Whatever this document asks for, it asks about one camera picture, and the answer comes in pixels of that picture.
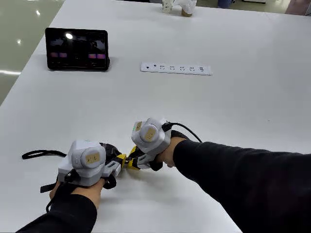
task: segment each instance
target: white object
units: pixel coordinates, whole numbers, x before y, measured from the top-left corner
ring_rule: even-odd
[[[175,74],[212,75],[212,71],[209,66],[174,65],[159,62],[142,62],[140,64],[140,71],[175,73]]]
[[[39,42],[0,107],[0,232],[15,232],[45,212],[49,195],[39,189],[55,182],[61,161],[24,161],[21,154],[68,151],[75,138],[105,140],[128,153],[133,122],[149,116],[183,123],[205,141],[311,151],[309,17],[197,7],[184,18],[159,8],[64,2],[51,27],[107,30],[111,67],[48,71],[45,38]],[[215,78],[139,71],[141,61],[163,60],[208,63]],[[128,224],[138,217],[139,224]],[[93,231],[240,232],[218,202],[166,166],[121,171],[117,186],[102,191]]]
[[[152,161],[156,155],[163,152],[171,142],[171,130],[163,131],[162,125],[166,120],[148,118],[146,121],[135,122],[132,140],[138,148],[148,154]]]
[[[196,0],[162,0],[162,10],[170,13],[173,6],[179,5],[187,14],[193,14]]]
[[[58,167],[58,179],[64,182],[65,176],[74,168],[80,176],[73,184],[92,186],[100,177],[115,177],[120,173],[121,164],[110,161],[105,165],[106,151],[98,142],[76,140]]]

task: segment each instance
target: person's arm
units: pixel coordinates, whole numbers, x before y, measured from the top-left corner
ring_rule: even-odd
[[[90,233],[97,217],[104,179],[88,188],[76,188],[72,194],[56,199],[51,210],[29,223],[18,233]],[[59,182],[51,191],[55,195]]]
[[[311,155],[172,138],[157,159],[197,182],[244,233],[311,231]]]

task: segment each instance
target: person's hand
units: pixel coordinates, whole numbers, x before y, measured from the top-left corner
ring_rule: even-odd
[[[101,178],[96,184],[90,187],[85,188],[77,187],[71,194],[79,194],[87,197],[94,203],[96,209],[98,209],[99,203],[101,201],[101,190],[104,184],[105,180]],[[57,191],[59,185],[60,182],[57,181],[55,188],[50,192],[51,199],[55,196],[55,192]]]
[[[181,141],[184,141],[185,139],[182,137],[172,137],[171,138],[171,143],[169,147],[165,149],[162,153],[160,153],[156,157],[157,162],[165,162],[168,167],[173,167],[175,166],[175,163],[173,161],[173,154],[174,154],[174,149],[177,146],[178,143]]]

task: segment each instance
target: floor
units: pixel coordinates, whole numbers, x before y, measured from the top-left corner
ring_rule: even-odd
[[[64,1],[0,1],[0,104]],[[268,0],[266,4],[237,0],[230,8],[283,14],[289,3],[290,0]],[[217,7],[217,0],[198,0],[197,5]]]

